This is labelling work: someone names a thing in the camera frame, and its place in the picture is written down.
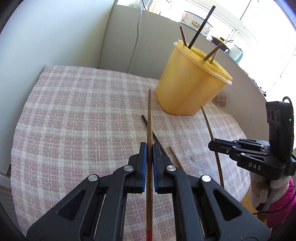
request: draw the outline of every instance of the pink and white checkered cloth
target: pink and white checkered cloth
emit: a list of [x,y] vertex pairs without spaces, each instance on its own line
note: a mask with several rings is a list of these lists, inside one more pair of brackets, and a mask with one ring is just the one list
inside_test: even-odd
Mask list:
[[[152,90],[153,129],[172,162],[168,146],[188,174],[208,174],[219,182],[202,112],[167,114],[154,93],[157,83],[114,71],[45,67],[24,106],[12,148],[12,193],[24,234],[89,174],[109,175],[138,153],[147,136],[141,115],[147,116],[148,89]],[[223,109],[210,102],[205,111],[214,137],[245,138]],[[227,155],[220,155],[220,160],[226,190],[241,200],[250,185],[249,173]],[[128,195],[124,240],[145,239],[145,195]],[[171,195],[154,194],[153,202],[154,240],[174,240]]]

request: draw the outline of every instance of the silver rivet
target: silver rivet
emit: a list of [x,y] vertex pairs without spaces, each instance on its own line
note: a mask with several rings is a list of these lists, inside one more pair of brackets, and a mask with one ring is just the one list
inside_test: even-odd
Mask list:
[[211,181],[211,177],[208,176],[208,175],[203,175],[203,176],[202,176],[202,180],[203,180],[204,182],[208,183],[209,181]]
[[98,176],[95,174],[89,175],[89,181],[94,182],[98,179]]
[[169,172],[173,172],[173,171],[176,170],[176,167],[173,166],[173,165],[169,165],[169,166],[167,166],[167,170],[168,170]]
[[130,172],[130,171],[133,170],[133,167],[130,166],[130,165],[127,165],[127,166],[125,166],[123,169],[124,169],[126,172]]

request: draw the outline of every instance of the yellow bucket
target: yellow bucket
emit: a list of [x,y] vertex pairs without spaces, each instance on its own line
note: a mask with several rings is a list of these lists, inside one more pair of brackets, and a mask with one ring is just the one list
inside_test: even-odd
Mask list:
[[232,77],[218,64],[204,61],[206,54],[185,47],[179,40],[166,64],[155,94],[160,106],[169,114],[194,115],[201,105],[210,102]]

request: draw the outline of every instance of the camera lens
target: camera lens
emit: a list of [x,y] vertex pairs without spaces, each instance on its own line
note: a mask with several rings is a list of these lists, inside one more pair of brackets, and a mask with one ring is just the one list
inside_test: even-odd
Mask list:
[[274,111],[273,110],[271,110],[270,117],[271,117],[271,120],[274,121]]
[[279,113],[276,112],[276,122],[278,123],[279,122]]

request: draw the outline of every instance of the black pot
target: black pot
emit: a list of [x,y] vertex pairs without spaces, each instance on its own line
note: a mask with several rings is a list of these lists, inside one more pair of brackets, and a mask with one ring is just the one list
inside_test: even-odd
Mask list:
[[223,52],[226,52],[226,51],[228,51],[229,50],[229,48],[222,42],[222,41],[220,41],[218,38],[216,38],[216,37],[213,37],[212,36],[212,41],[211,41],[214,45],[218,45],[218,44],[220,44],[220,43],[222,43],[223,45],[220,47],[220,49],[223,51]]

